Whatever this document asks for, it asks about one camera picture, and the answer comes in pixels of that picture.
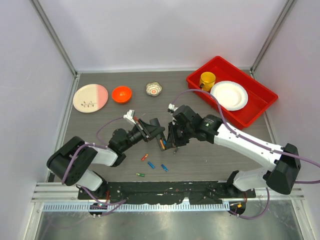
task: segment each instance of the white plate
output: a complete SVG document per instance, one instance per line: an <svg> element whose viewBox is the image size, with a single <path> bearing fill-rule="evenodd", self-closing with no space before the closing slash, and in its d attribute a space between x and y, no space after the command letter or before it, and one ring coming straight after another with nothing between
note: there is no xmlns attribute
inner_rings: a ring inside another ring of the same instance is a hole
<svg viewBox="0 0 320 240"><path fill-rule="evenodd" d="M211 88L210 93L229 111L240 110L248 103L247 91L234 81L220 81Z"/></svg>
<svg viewBox="0 0 320 240"><path fill-rule="evenodd" d="M73 106L79 112L93 113L101 109L108 101L108 91L99 84L81 87L73 96Z"/></svg>

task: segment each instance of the bowl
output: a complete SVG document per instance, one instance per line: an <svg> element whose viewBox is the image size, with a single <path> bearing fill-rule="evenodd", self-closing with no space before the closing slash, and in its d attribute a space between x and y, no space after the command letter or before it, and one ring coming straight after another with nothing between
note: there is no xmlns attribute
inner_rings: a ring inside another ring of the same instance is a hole
<svg viewBox="0 0 320 240"><path fill-rule="evenodd" d="M130 101L132 91L128 86L118 86L112 92L112 99L118 104L125 104Z"/></svg>
<svg viewBox="0 0 320 240"><path fill-rule="evenodd" d="M148 83L146 85L145 92L150 96L158 96L162 91L162 86L157 82Z"/></svg>

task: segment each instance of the tray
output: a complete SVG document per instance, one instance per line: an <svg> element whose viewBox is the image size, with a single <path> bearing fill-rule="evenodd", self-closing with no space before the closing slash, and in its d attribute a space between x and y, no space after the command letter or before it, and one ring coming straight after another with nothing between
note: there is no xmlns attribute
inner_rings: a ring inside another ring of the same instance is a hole
<svg viewBox="0 0 320 240"><path fill-rule="evenodd" d="M249 127L278 99L277 94L245 74L221 56L214 57L186 78L190 89L200 89L199 80L203 72L212 72L215 74L215 83L233 81L243 86L247 91L248 102L244 108L237 111L228 111L223 106L221 107L224 117L240 130ZM202 92L195 92L195 94L218 111L216 102L209 95Z"/></svg>

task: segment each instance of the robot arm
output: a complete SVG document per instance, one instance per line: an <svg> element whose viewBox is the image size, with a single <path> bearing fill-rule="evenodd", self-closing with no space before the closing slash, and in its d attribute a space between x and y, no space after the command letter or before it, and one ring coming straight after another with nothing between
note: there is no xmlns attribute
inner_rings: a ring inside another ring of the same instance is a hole
<svg viewBox="0 0 320 240"><path fill-rule="evenodd" d="M168 112L172 114L173 121L168 124L166 139L163 133L165 128L160 126L157 118L151 119L148 124L137 119L133 110L128 111L123 118L133 125L133 129L128 132L122 128L116 129L105 149L94 144L81 149L77 160L72 164L65 184L67 186L80 185L91 190L95 196L102 196L105 193L107 182L97 173L88 170L90 164L116 167L126 158L124 152L141 140L149 142L156 138L160 149L165 151L185 146L191 138L196 138L199 141L207 141L233 149L262 166L262 168L251 171L233 171L226 183L226 191L231 196L237 196L239 192L249 189L267 186L281 194L291 193L301 168L300 160L273 151L278 150L298 155L295 146L288 143L282 147L268 143L229 125L236 132L234 134L223 124L221 118L210 114L202 118L189 106L182 105L175 108L170 104ZM250 141L238 137L239 135L263 146L268 146L272 151L258 147ZM80 137L73 137L49 158L47 167L60 179L63 179L72 156L83 144L85 142Z"/></svg>
<svg viewBox="0 0 320 240"><path fill-rule="evenodd" d="M248 158L259 163L262 168L251 171L234 171L227 183L227 191L236 196L239 191L244 192L253 188L270 187L274 191L288 195L296 181L301 168L300 160L273 152L278 150L298 155L294 145L287 144L285 147L262 141L256 137L246 134L229 125L236 134L230 132L221 118L207 115L202 118L189 106L182 105L175 108L170 104L168 108L173 116L169 123L169 134L166 147L180 147L189 143L190 138L199 141L207 141L235 150ZM244 140L239 135L248 138L252 142L259 143L271 148L272 151L256 146L250 141Z"/></svg>
<svg viewBox="0 0 320 240"><path fill-rule="evenodd" d="M63 179L76 150L87 144L88 146L83 147L77 154L77 159L72 164L65 184L67 186L79 185L92 191L96 197L102 196L106 192L107 182L97 173L88 170L89 165L103 164L116 167L126 158L124 151L141 140L149 142L165 130L162 126L148 124L134 115L135 111L129 110L123 116L133 125L133 129L128 132L122 128L116 129L107 147L88 144L80 137L74 136L49 158L46 163L47 167L60 179Z"/></svg>

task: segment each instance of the small cylinder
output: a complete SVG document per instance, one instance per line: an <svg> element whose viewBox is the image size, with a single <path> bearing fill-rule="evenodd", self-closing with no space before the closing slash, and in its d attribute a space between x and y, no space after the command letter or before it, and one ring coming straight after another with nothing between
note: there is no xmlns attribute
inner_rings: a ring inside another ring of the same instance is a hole
<svg viewBox="0 0 320 240"><path fill-rule="evenodd" d="M162 147L162 149L166 149L166 147L165 147L165 144L164 144L164 141L162 140L162 139L160 139L160 144L161 144L161 147Z"/></svg>
<svg viewBox="0 0 320 240"><path fill-rule="evenodd" d="M137 175L137 176L139 176L139 177L145 177L146 175L145 174L143 174L143 173L136 173L135 175Z"/></svg>
<svg viewBox="0 0 320 240"><path fill-rule="evenodd" d="M169 171L168 168L167 168L165 165L161 164L161 167L162 167L166 172Z"/></svg>
<svg viewBox="0 0 320 240"><path fill-rule="evenodd" d="M149 166L152 168L152 169L155 169L156 167L151 163L151 162L149 162L148 161L148 164L149 164Z"/></svg>
<svg viewBox="0 0 320 240"><path fill-rule="evenodd" d="M144 155L143 158L141 158L141 161L144 161L147 157L148 157L148 153L146 155Z"/></svg>

